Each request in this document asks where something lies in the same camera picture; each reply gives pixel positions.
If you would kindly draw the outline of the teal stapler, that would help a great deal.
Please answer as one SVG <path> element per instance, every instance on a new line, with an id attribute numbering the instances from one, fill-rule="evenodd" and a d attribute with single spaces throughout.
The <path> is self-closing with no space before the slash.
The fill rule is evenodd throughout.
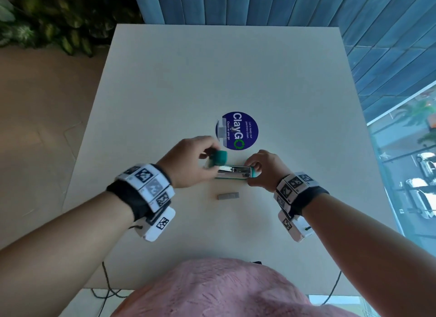
<path id="1" fill-rule="evenodd" d="M 247 180 L 256 178 L 259 173 L 252 166 L 230 165 L 227 164 L 227 152 L 224 150 L 214 150 L 210 153 L 209 167 L 218 167 L 215 175 L 216 179 Z"/>

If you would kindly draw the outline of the person's left hand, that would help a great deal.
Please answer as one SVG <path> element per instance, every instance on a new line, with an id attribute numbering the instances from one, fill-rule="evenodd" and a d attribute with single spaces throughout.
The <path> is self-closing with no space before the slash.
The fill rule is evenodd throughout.
<path id="1" fill-rule="evenodd" d="M 174 189 L 189 188 L 215 178 L 218 171 L 196 171 L 196 138 L 185 138 L 167 152 L 156 165 L 169 177 Z"/>

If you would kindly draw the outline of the outdoor palm plants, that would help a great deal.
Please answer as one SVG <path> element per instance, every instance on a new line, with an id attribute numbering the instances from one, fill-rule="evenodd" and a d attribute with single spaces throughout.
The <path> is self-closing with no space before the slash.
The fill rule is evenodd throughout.
<path id="1" fill-rule="evenodd" d="M 427 132 L 417 138 L 418 144 L 436 144 L 436 98 L 411 100 L 398 108 L 395 116 L 404 127 L 425 125 Z"/>

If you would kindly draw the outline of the person's left forearm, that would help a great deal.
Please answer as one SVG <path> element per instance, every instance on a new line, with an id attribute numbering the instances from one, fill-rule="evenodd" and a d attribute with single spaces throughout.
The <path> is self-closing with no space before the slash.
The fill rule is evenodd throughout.
<path id="1" fill-rule="evenodd" d="M 103 192 L 0 250 L 0 317 L 59 317 L 134 214 Z"/>

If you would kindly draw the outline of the pink fuzzy sweater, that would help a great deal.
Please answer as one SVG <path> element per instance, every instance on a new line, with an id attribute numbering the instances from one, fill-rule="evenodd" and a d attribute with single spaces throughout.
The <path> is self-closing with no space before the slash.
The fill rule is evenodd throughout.
<path id="1" fill-rule="evenodd" d="M 111 317 L 359 317 L 313 305 L 282 274 L 239 259 L 192 259 L 132 292 Z"/>

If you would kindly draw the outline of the person's right hand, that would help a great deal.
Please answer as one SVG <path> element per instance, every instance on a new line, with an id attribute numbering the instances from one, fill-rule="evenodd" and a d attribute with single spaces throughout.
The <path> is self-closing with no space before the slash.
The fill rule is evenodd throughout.
<path id="1" fill-rule="evenodd" d="M 292 171 L 278 155 L 265 150 L 263 170 L 261 174 L 263 178 L 263 187 L 261 188 L 273 193 L 281 180 L 291 173 Z"/>

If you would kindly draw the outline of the black wristband with marker tiles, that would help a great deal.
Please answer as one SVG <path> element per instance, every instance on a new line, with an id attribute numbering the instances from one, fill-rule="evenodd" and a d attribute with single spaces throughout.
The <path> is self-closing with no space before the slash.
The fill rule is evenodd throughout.
<path id="1" fill-rule="evenodd" d="M 137 164 L 118 175 L 106 188 L 127 204 L 134 221 L 153 218 L 167 208 L 175 195 L 171 180 L 155 164 Z"/>
<path id="2" fill-rule="evenodd" d="M 304 172 L 290 173 L 277 185 L 274 199 L 288 220 L 302 215 L 302 210 L 317 196 L 330 194 Z"/>

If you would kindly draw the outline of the person's right forearm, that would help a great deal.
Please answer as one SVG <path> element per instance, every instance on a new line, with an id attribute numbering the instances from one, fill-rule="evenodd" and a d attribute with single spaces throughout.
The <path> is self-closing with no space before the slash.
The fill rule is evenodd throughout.
<path id="1" fill-rule="evenodd" d="M 361 296 L 382 317 L 436 317 L 436 257 L 322 193 L 302 215 Z"/>

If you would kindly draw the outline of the green leafy plant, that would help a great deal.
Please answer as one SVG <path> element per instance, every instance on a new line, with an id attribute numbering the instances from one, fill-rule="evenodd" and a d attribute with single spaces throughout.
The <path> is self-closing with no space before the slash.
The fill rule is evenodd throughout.
<path id="1" fill-rule="evenodd" d="M 0 48 L 54 45 L 92 57 L 124 23 L 144 23 L 136 0 L 0 0 Z"/>

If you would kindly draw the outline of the round blue sticker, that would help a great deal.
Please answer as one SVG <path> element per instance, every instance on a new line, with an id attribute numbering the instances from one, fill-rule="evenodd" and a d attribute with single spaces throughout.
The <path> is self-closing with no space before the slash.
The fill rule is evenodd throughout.
<path id="1" fill-rule="evenodd" d="M 252 147 L 257 141 L 259 127 L 250 115 L 241 111 L 232 111 L 217 120 L 215 136 L 223 147 L 242 151 Z"/>

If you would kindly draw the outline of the white car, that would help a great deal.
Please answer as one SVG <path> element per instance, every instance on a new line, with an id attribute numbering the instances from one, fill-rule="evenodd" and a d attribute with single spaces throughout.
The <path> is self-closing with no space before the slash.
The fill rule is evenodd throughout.
<path id="1" fill-rule="evenodd" d="M 423 190 L 429 186 L 428 182 L 422 178 L 411 178 L 407 179 L 404 185 L 417 213 L 424 219 L 436 218 L 436 193 Z"/>
<path id="2" fill-rule="evenodd" d="M 417 154 L 416 161 L 425 178 L 430 181 L 436 178 L 436 154 L 431 152 Z"/>

